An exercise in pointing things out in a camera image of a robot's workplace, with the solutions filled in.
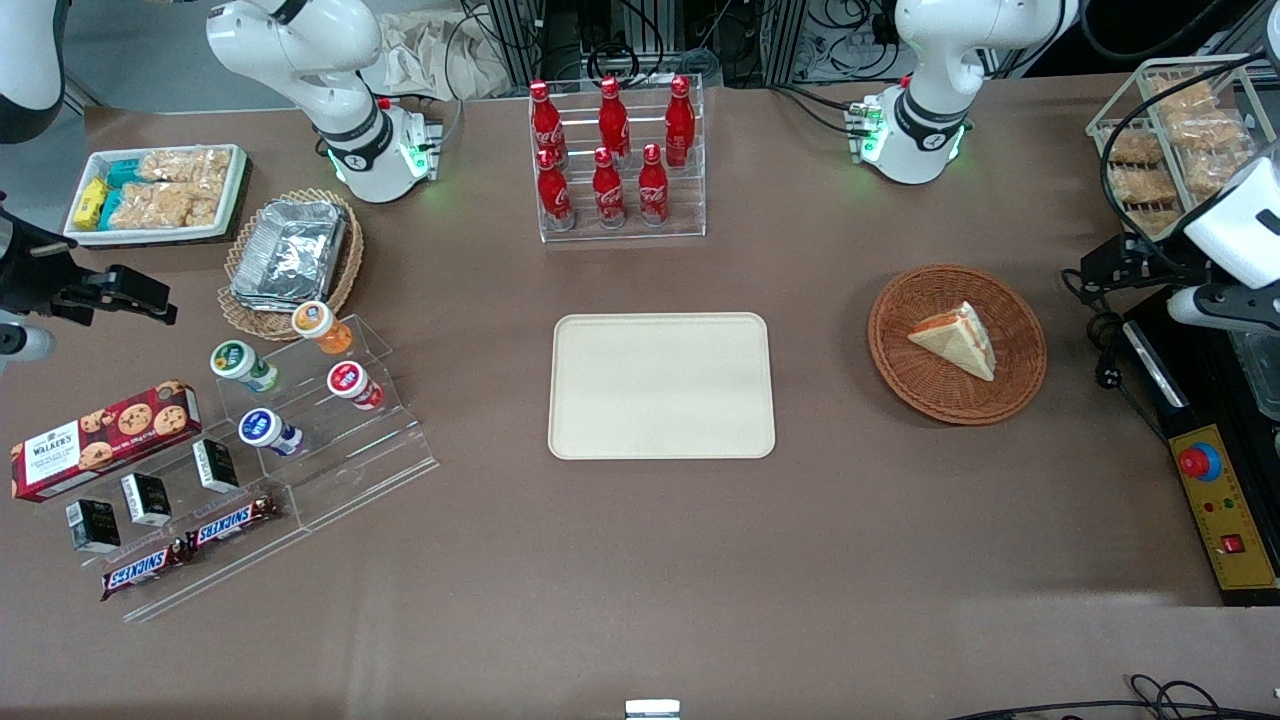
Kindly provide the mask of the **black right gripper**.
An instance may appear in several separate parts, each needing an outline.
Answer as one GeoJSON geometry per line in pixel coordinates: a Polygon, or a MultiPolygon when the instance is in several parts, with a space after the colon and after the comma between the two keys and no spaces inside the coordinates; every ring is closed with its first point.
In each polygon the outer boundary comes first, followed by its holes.
{"type": "Polygon", "coordinates": [[[8,210],[1,210],[1,309],[6,313],[59,316],[81,325],[90,325],[96,311],[128,313],[164,325],[177,323],[178,307],[169,304],[169,286],[142,272],[110,265],[100,274],[99,287],[90,281],[95,273],[72,258],[70,251],[78,246],[74,240],[8,210]]]}

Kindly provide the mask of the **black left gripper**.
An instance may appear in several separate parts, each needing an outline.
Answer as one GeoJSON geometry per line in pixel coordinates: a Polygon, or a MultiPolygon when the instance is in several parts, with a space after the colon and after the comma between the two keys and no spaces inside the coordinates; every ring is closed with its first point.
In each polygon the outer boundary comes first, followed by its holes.
{"type": "Polygon", "coordinates": [[[1197,287],[1204,282],[1206,255],[1183,233],[1160,241],[1125,233],[1125,240],[1106,240],[1085,254],[1080,265],[1083,293],[1152,286],[1197,287]]]}

